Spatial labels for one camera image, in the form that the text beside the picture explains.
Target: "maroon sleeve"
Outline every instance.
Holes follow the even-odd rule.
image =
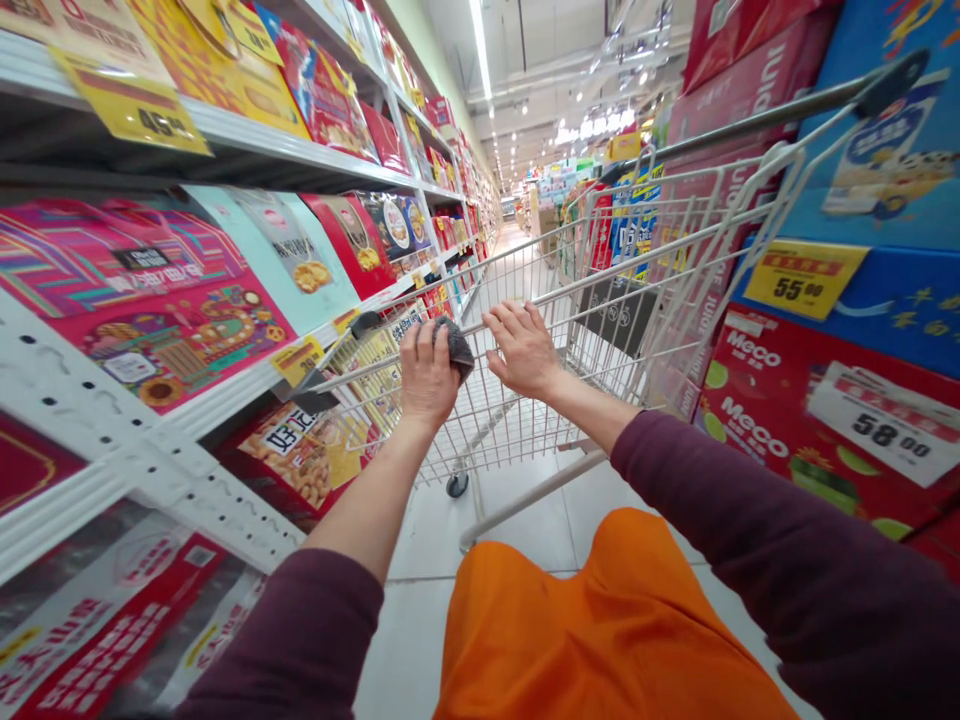
[[[640,413],[611,462],[826,718],[960,717],[960,588],[939,566],[669,415]]]
[[[383,588],[331,550],[298,550],[267,582],[177,720],[351,718]]]

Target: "hand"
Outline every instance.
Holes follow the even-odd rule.
[[[414,422],[436,433],[450,416],[460,389],[460,372],[450,365],[450,331],[429,320],[413,325],[400,341],[400,404],[402,421]]]
[[[560,367],[557,350],[532,302],[521,307],[508,300],[483,314],[483,323],[497,339],[503,358],[487,351],[490,370],[514,392],[546,401],[547,393],[567,373]]]

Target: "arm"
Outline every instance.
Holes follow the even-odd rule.
[[[178,719],[352,717],[407,498],[456,402],[448,330],[434,346],[434,327],[411,328],[400,345],[403,415],[390,439],[276,570]]]
[[[800,696],[827,718],[957,716],[960,590],[938,567],[695,428],[588,388],[536,309],[533,330],[517,310],[485,318],[498,342],[510,333],[491,370],[581,427],[704,553]]]

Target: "wall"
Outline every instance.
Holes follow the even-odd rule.
[[[450,66],[447,65],[447,59],[444,57],[443,49],[437,42],[433,34],[433,25],[430,18],[423,10],[420,0],[382,0],[390,8],[403,34],[406,36],[408,48],[413,48],[417,54],[424,69],[430,75],[430,80],[437,88],[437,92],[446,97],[453,107],[453,117],[457,127],[463,130],[467,142],[473,149],[474,156],[481,164],[487,175],[492,175],[490,166],[487,164],[487,158],[480,145],[480,139],[473,127],[473,121],[470,117],[470,111],[467,104],[463,101],[463,95],[460,94],[460,87],[453,73],[450,72]],[[451,0],[452,2],[463,3],[464,21],[472,23],[470,19],[470,8],[467,2],[474,0]],[[470,25],[471,37],[473,37],[473,25]]]

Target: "person's left hand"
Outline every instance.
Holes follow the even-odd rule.
[[[434,320],[413,325],[400,341],[402,420],[437,432],[450,416],[460,389],[460,373],[450,365],[450,331],[441,325],[433,340]]]

